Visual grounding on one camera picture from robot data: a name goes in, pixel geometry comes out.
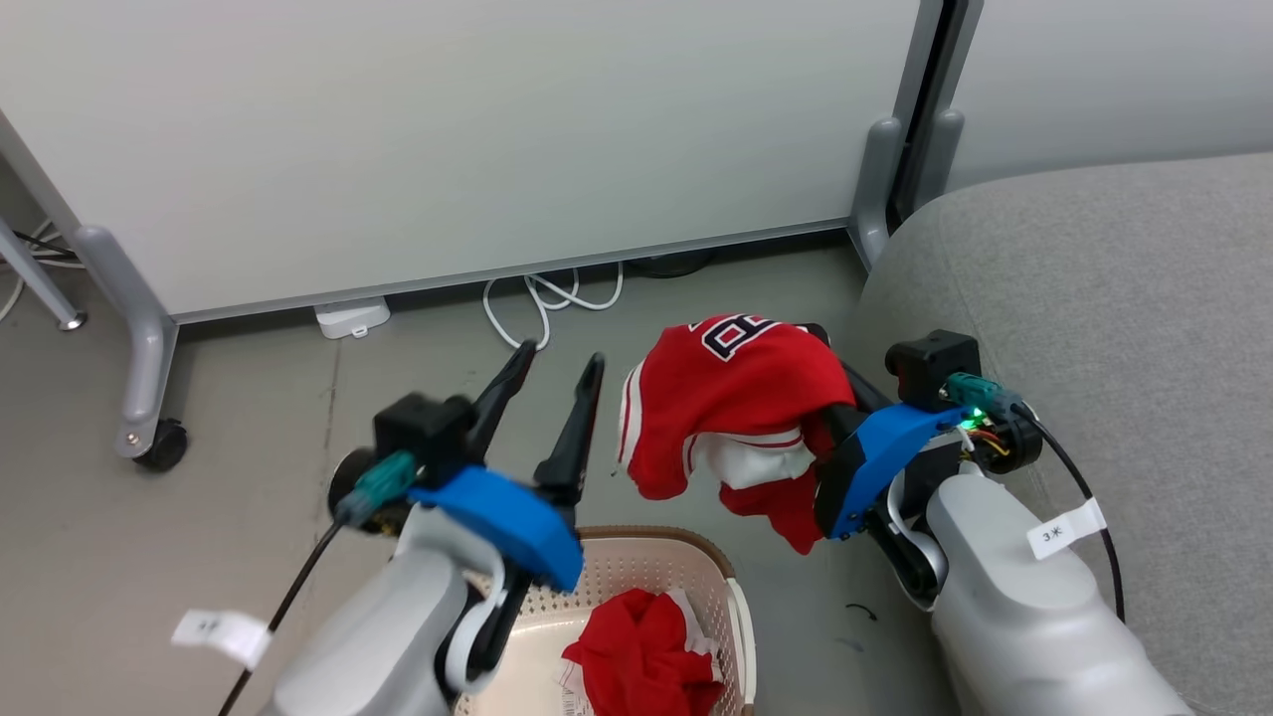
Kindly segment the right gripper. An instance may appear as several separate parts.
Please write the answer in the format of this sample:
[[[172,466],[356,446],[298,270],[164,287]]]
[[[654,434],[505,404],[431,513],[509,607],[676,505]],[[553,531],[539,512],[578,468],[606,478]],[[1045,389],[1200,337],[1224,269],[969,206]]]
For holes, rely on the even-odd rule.
[[[819,324],[801,324],[824,345]],[[942,483],[959,474],[1008,474],[1036,462],[1044,437],[1023,417],[992,417],[976,408],[919,412],[896,404],[839,359],[855,412],[833,405],[824,424],[833,450],[815,468],[816,526],[827,540],[872,538],[911,603],[929,612],[943,589],[948,562],[927,517]]]

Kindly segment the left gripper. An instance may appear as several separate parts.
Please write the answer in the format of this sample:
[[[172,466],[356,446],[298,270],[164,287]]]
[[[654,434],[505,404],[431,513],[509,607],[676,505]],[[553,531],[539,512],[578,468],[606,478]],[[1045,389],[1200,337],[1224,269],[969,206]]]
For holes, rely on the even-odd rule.
[[[485,462],[496,426],[523,387],[537,350],[535,340],[524,340],[474,400],[476,419],[467,432],[467,454],[474,462]],[[586,489],[605,369],[603,354],[593,353],[554,447],[535,468],[535,490],[542,499],[509,476],[477,465],[461,468],[435,492],[435,507],[474,543],[462,554],[468,569],[490,577],[486,598],[460,618],[452,634],[446,680],[453,691],[476,693],[491,680],[505,634],[521,609],[512,604],[513,591],[537,578],[552,589],[560,585],[560,517],[555,510],[574,510]]]

